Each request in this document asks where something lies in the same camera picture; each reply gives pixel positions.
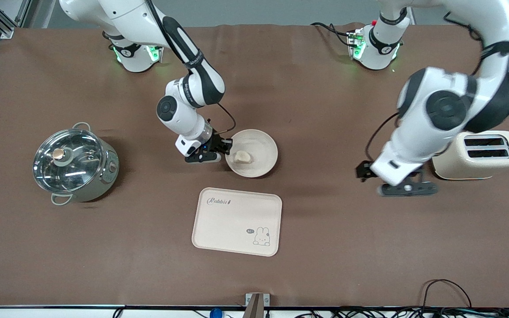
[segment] blue object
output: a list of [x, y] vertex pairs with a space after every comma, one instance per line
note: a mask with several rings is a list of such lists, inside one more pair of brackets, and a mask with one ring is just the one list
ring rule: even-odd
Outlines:
[[214, 308], [209, 312], [209, 318], [223, 318], [223, 312], [219, 308]]

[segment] black wire bundle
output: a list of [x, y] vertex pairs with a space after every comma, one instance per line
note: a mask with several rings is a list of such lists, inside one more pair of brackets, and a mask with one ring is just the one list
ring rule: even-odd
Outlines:
[[332, 318], [352, 318], [357, 314], [361, 314], [366, 318], [386, 318], [379, 309], [381, 307], [341, 306], [339, 310], [331, 310], [331, 313], [333, 314]]
[[347, 32], [345, 32], [345, 33], [343, 33], [343, 32], [339, 32], [339, 31], [337, 31], [337, 29], [335, 29], [335, 26], [333, 26], [333, 24], [332, 24], [332, 23], [330, 23], [330, 24], [329, 24], [329, 26], [326, 26], [325, 24], [323, 24], [323, 23], [321, 23], [321, 22], [314, 22], [314, 23], [312, 23], [312, 24], [310, 24], [310, 25], [311, 25], [311, 26], [320, 26], [320, 27], [324, 27], [324, 28], [326, 28], [329, 32], [333, 32], [333, 33], [337, 36], [337, 38], [341, 41], [341, 43], [343, 43], [343, 44], [345, 44], [345, 45], [347, 45], [347, 46], [350, 46], [351, 48], [356, 48], [356, 47], [357, 47], [357, 46], [356, 46], [356, 45], [354, 45], [354, 44], [348, 44], [347, 42], [345, 42], [345, 41], [341, 38], [341, 36], [347, 36], [347, 33], [349, 33], [349, 32], [353, 32], [354, 30], [349, 30], [349, 31], [347, 31]]
[[[447, 14], [445, 14], [445, 16], [443, 17], [443, 20], [445, 20], [449, 23], [452, 23], [452, 24], [456, 24], [457, 26], [466, 28], [468, 30], [469, 36], [471, 36], [471, 38], [473, 40], [480, 42], [480, 50], [482, 51], [484, 49], [484, 42], [482, 40], [482, 36], [479, 33], [479, 31], [475, 30], [475, 28], [473, 28], [470, 24], [464, 24], [464, 23], [458, 22], [456, 20], [449, 19], [450, 14], [451, 14], [450, 11], [447, 12]], [[479, 58], [479, 63], [476, 65], [475, 70], [472, 71], [471, 76], [476, 74], [476, 72], [479, 71], [481, 65], [482, 65], [482, 58]]]
[[299, 314], [295, 318], [323, 318], [323, 316], [315, 312], [315, 310], [310, 310], [309, 314]]

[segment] table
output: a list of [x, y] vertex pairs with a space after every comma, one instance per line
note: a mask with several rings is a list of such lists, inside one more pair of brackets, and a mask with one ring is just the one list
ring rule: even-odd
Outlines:
[[[188, 31], [226, 81], [222, 103], [236, 131], [276, 140], [275, 169], [245, 179], [223, 162], [184, 163], [154, 112], [166, 83], [186, 73], [171, 54], [131, 74], [99, 30], [17, 29], [0, 43], [0, 304], [234, 304], [270, 292], [273, 306], [413, 305], [427, 280], [448, 278], [475, 306], [509, 307], [509, 173], [436, 180], [437, 195], [398, 199], [378, 197], [381, 181], [354, 173], [410, 74], [471, 72], [479, 47], [464, 30], [411, 26], [381, 71], [351, 62], [313, 26]], [[199, 111], [216, 129], [230, 125], [218, 107]], [[44, 139], [78, 121], [115, 147], [119, 179], [101, 200], [55, 207], [32, 160]], [[195, 248], [205, 187], [279, 195], [277, 254]], [[435, 285], [428, 305], [465, 302]]]

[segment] beige bowl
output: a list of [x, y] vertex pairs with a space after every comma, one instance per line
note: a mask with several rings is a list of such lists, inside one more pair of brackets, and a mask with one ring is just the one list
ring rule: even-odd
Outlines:
[[256, 178], [272, 170], [278, 159], [278, 147], [272, 137], [260, 130], [246, 129], [232, 138], [233, 147], [225, 160], [235, 173]]

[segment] stainless steel pot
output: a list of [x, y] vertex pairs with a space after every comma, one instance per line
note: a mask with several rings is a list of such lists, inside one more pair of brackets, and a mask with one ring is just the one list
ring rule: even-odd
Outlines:
[[50, 200], [55, 205], [100, 197], [113, 185], [118, 173], [119, 159], [113, 147], [83, 122], [46, 139], [34, 156], [34, 180], [52, 193]]

